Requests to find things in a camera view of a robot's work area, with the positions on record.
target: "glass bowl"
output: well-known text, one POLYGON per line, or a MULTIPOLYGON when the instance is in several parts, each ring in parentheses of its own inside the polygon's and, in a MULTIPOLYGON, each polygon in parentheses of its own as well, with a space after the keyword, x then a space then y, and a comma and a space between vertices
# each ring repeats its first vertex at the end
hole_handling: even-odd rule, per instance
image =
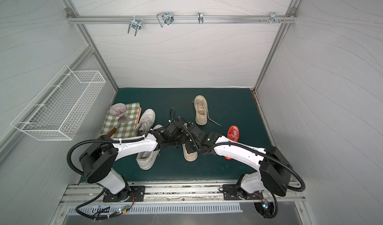
POLYGON ((125 111, 126 105, 124 103, 116 103, 110 108, 109 113, 112 116, 121 117, 124 115, 125 111))

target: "green floor mat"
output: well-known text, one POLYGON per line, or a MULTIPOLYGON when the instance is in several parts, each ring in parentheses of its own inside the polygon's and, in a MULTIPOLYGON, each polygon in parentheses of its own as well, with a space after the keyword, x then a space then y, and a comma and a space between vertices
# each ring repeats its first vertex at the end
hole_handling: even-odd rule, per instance
MULTIPOLYGON (((241 143, 268 148, 271 146, 252 92, 248 88, 121 88, 114 103, 139 102, 141 114, 148 108, 156 112, 156 124, 166 125, 169 110, 176 109, 181 116, 195 122, 192 100, 203 95, 208 102, 209 116, 221 124, 208 123, 200 128, 206 133, 218 132, 226 136, 230 126, 239 128, 241 143)), ((143 180, 205 180, 238 179, 241 174, 255 170, 236 160, 223 156, 198 154, 194 162, 184 159, 182 147, 161 150, 153 167, 142 170, 136 162, 137 155, 116 161, 113 168, 127 181, 143 180)))

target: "white wire basket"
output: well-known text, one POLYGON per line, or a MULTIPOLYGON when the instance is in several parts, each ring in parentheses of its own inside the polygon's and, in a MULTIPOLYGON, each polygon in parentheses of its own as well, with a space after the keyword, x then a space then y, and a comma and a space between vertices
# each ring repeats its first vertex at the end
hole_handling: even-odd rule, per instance
POLYGON ((65 66, 56 76, 57 85, 48 84, 11 125, 37 140, 72 140, 105 84, 99 71, 72 71, 65 66), (41 93, 52 88, 44 98, 41 93))

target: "checkered tablecloth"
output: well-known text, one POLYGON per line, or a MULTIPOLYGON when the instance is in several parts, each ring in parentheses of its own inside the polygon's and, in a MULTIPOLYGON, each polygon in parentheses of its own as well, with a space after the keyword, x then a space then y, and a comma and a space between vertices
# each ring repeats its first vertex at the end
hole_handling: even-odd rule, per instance
MULTIPOLYGON (((130 103, 126 105, 125 115, 133 120, 128 123, 121 124, 117 131, 113 134, 112 138, 130 138, 133 136, 137 124, 139 109, 140 103, 130 103)), ((110 115, 108 110, 104 123, 101 127, 100 134, 98 136, 108 134, 114 127, 117 126, 117 120, 118 118, 110 115)))

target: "metal ventilation slot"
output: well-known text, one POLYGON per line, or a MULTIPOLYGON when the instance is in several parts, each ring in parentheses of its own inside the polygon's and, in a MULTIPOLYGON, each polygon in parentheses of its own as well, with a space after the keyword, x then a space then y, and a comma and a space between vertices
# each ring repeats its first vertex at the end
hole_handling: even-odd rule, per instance
MULTIPOLYGON (((88 205, 80 208, 80 211, 93 214, 109 205, 88 205)), ((111 205, 109 213, 114 213, 121 205, 111 205)), ((76 206, 70 206, 67 215, 78 215, 76 206)), ((170 214, 170 213, 237 213, 243 212, 238 202, 232 203, 185 203, 185 204, 135 204, 126 214, 170 214)))

